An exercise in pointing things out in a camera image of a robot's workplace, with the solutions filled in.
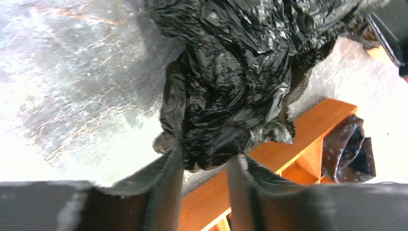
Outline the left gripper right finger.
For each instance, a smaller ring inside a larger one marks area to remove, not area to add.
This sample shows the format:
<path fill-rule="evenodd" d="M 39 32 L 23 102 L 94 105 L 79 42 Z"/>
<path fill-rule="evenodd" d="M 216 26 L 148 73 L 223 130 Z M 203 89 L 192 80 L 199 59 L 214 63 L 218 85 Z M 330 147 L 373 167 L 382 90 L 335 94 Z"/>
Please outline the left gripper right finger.
<path fill-rule="evenodd" d="M 335 231 L 312 186 L 280 177 L 251 157 L 227 162 L 232 228 L 235 231 Z"/>

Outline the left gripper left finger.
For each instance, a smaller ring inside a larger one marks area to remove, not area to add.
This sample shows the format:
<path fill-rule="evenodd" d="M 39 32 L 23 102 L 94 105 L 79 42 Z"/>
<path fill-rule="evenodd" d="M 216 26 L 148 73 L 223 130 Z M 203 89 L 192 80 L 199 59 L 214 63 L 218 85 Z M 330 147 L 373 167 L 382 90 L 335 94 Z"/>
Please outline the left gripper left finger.
<path fill-rule="evenodd" d="M 59 231 L 175 231 L 183 180 L 181 147 L 113 187 L 81 185 L 58 214 Z"/>

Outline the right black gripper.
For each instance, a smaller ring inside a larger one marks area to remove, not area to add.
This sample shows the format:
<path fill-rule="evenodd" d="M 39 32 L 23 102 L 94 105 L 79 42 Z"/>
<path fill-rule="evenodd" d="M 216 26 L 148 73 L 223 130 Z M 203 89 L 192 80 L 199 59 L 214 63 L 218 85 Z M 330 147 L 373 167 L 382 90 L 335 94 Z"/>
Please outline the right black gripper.
<path fill-rule="evenodd" d="M 374 34 L 399 68 L 402 78 L 408 77 L 408 1 L 391 0 L 371 10 L 366 17 Z"/>

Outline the black plastic trash bag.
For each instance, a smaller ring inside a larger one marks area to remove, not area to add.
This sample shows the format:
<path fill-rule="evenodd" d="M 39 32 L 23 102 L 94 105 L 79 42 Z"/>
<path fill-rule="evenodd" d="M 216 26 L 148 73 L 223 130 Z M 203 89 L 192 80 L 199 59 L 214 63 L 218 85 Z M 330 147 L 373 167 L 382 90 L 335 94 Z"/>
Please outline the black plastic trash bag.
<path fill-rule="evenodd" d="M 147 11 L 185 50 L 166 67 L 162 133 L 183 168 L 210 170 L 255 145 L 292 143 L 287 106 L 339 36 L 366 44 L 383 0 L 149 0 Z"/>

